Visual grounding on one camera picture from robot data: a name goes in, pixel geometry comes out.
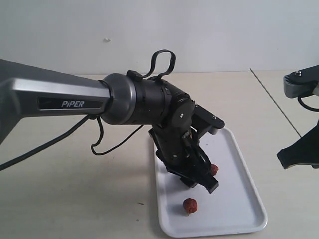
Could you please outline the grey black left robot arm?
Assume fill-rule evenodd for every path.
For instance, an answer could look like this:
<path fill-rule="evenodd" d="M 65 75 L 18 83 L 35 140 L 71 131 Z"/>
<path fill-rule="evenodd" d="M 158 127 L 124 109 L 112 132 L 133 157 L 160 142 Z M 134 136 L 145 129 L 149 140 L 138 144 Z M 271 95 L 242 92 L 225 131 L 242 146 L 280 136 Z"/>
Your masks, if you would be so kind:
<path fill-rule="evenodd" d="M 212 193 L 218 181 L 200 138 L 224 122 L 190 95 L 163 80 L 134 71 L 92 80 L 11 61 L 0 62 L 0 137 L 27 117 L 84 115 L 111 125 L 151 125 L 157 157 L 187 187 Z"/>

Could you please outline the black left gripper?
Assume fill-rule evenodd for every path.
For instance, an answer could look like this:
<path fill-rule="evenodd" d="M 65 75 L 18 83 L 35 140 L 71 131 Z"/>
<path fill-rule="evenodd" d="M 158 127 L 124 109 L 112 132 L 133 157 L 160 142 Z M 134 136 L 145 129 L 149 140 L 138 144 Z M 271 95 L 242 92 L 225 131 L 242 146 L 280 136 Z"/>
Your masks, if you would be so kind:
<path fill-rule="evenodd" d="M 199 146 L 194 130 L 180 132 L 177 129 L 152 125 L 149 134 L 157 150 L 156 156 L 165 165 L 167 171 L 179 177 L 188 188 L 202 185 L 209 194 L 219 186 L 219 182 L 209 174 L 209 158 Z"/>

